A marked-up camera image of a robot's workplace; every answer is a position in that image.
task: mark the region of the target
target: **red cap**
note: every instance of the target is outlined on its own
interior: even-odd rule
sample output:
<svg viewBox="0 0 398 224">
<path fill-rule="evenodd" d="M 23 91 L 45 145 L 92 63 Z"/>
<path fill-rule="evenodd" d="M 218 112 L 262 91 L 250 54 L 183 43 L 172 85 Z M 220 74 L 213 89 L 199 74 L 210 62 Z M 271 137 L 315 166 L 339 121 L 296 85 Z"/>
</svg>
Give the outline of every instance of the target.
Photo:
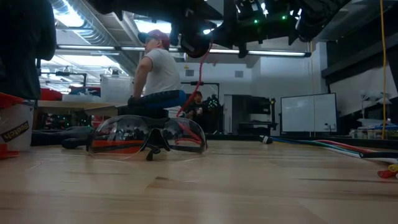
<svg viewBox="0 0 398 224">
<path fill-rule="evenodd" d="M 148 33 L 143 33 L 143 32 L 138 33 L 138 39 L 143 44 L 145 43 L 145 41 L 146 41 L 146 39 L 148 37 L 155 37 L 156 39 L 161 40 L 162 43 L 163 43 L 163 47 L 166 50 L 169 50 L 169 48 L 170 48 L 170 37 L 167 34 L 163 33 L 160 30 L 152 30 L 152 31 L 149 31 Z"/>
</svg>

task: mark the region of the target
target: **clear safety goggles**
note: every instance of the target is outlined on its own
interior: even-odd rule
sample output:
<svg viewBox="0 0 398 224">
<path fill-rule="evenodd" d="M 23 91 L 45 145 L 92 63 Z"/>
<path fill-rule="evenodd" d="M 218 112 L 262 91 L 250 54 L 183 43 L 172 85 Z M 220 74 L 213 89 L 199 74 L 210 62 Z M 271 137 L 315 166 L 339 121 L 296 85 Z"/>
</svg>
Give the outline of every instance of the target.
<svg viewBox="0 0 398 224">
<path fill-rule="evenodd" d="M 205 133 L 186 118 L 152 119 L 135 115 L 106 120 L 95 131 L 88 152 L 100 159 L 128 159 L 149 148 L 147 160 L 166 151 L 201 154 L 207 150 Z"/>
</svg>

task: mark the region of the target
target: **black equipment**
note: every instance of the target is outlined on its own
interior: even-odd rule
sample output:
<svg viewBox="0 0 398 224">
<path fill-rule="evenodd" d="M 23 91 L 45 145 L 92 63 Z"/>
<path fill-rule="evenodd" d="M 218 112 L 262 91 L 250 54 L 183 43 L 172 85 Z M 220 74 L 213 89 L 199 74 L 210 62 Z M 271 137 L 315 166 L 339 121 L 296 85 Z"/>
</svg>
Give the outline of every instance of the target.
<svg viewBox="0 0 398 224">
<path fill-rule="evenodd" d="M 240 122 L 238 133 L 242 135 L 271 135 L 271 128 L 275 131 L 275 99 L 264 97 L 251 96 L 248 100 L 248 113 L 249 114 L 270 114 L 270 121 L 249 121 Z"/>
<path fill-rule="evenodd" d="M 289 45 L 299 38 L 309 42 L 350 0 L 224 0 L 224 15 L 205 0 L 88 0 L 102 14 L 133 12 L 172 24 L 170 43 L 189 57 L 203 56 L 210 42 L 232 49 L 239 47 L 239 58 L 248 54 L 246 43 L 289 37 Z M 223 21 L 217 27 L 211 21 Z"/>
</svg>

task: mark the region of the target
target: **whiteboard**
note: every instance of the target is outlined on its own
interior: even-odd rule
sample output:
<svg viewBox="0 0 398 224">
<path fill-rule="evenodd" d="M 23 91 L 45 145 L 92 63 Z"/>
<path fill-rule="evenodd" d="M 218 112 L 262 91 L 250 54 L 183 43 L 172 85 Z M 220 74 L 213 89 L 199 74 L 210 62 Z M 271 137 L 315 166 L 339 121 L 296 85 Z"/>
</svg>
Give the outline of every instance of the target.
<svg viewBox="0 0 398 224">
<path fill-rule="evenodd" d="M 282 132 L 337 132 L 336 95 L 281 98 Z"/>
</svg>

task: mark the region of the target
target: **man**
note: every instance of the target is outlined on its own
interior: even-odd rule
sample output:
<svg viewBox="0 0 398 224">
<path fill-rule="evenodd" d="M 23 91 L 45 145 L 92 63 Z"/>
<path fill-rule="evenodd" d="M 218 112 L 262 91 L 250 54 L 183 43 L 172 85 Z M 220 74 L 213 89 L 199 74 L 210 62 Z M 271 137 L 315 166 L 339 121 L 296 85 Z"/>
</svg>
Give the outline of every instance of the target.
<svg viewBox="0 0 398 224">
<path fill-rule="evenodd" d="M 180 74 L 177 63 L 169 52 L 170 39 L 160 30 L 139 33 L 139 40 L 145 44 L 145 55 L 138 64 L 134 77 L 134 95 L 145 95 L 180 89 Z"/>
<path fill-rule="evenodd" d="M 206 112 L 206 105 L 202 102 L 202 95 L 200 91 L 196 92 L 196 95 L 193 99 L 192 104 L 187 108 L 187 118 L 191 119 L 192 121 L 196 122 L 201 126 L 201 128 L 206 131 L 206 119 L 205 119 L 205 112 Z"/>
<path fill-rule="evenodd" d="M 51 60 L 57 46 L 55 21 L 47 0 L 1 0 L 0 92 L 40 99 L 35 60 Z"/>
</svg>

